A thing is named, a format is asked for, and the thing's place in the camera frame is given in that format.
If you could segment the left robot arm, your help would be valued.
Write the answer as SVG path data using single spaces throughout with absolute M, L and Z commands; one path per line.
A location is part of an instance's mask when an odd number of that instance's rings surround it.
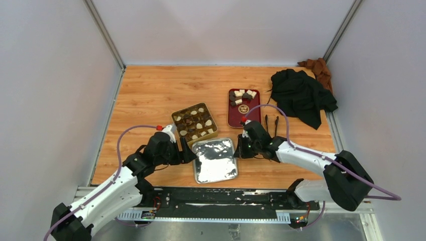
M 172 131 L 156 132 L 89 194 L 70 205 L 57 205 L 44 240 L 49 236 L 56 240 L 91 240 L 103 226 L 131 207 L 140 205 L 157 211 L 161 199 L 146 178 L 157 166 L 187 164 L 196 159 L 185 138 L 180 138 L 180 143 Z

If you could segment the gold chocolate tin box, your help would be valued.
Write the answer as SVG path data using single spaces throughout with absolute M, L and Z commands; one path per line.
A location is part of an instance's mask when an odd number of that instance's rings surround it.
M 199 108 L 204 108 L 204 112 L 199 112 L 198 109 Z M 191 115 L 192 111 L 197 111 L 197 115 Z M 189 114 L 190 117 L 187 119 L 184 119 L 183 116 L 185 114 Z M 178 116 L 181 116 L 181 120 L 180 121 L 176 121 L 176 118 Z M 175 111 L 171 114 L 171 118 L 173 120 L 173 123 L 177 126 L 177 131 L 178 131 L 178 136 L 179 138 L 181 137 L 185 137 L 188 145 L 191 147 L 195 142 L 199 142 L 199 141 L 205 141 L 208 139 L 212 139 L 218 136 L 218 127 L 216 125 L 216 122 L 213 119 L 213 115 L 211 114 L 210 110 L 208 109 L 207 105 L 204 102 L 201 103 L 197 103 L 195 105 L 192 105 L 190 107 L 186 107 L 184 109 Z M 205 122 L 207 120 L 211 120 L 212 121 L 212 125 L 211 126 L 206 126 Z M 202 129 L 197 129 L 196 128 L 196 124 L 197 123 L 201 123 L 202 124 Z M 214 133 L 209 133 L 208 129 L 213 129 Z M 182 136 L 180 134 L 180 131 L 185 130 L 187 131 L 187 135 Z M 206 135 L 201 136 L 200 133 L 201 132 L 206 132 Z M 197 135 L 198 139 L 193 140 L 192 136 L 193 135 Z

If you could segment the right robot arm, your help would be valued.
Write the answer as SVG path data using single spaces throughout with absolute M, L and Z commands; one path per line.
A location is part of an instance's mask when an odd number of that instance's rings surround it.
M 261 155 L 278 163 L 293 164 L 321 176 L 320 180 L 296 179 L 287 189 L 287 203 L 301 209 L 311 201 L 334 202 L 347 211 L 355 211 L 371 191 L 373 180 L 348 151 L 338 154 L 317 152 L 289 143 L 284 137 L 238 135 L 234 156 L 248 159 Z

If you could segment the silver tin lid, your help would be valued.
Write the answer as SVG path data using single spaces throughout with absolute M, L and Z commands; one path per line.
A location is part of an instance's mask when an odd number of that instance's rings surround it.
M 216 138 L 192 145 L 197 158 L 193 162 L 195 181 L 198 184 L 216 183 L 238 176 L 237 159 L 232 139 Z

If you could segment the red chocolate tray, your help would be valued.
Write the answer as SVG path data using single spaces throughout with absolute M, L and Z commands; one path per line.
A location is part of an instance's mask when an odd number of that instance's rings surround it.
M 242 118 L 261 104 L 260 92 L 256 89 L 232 88 L 228 95 L 228 125 L 231 128 L 242 128 Z

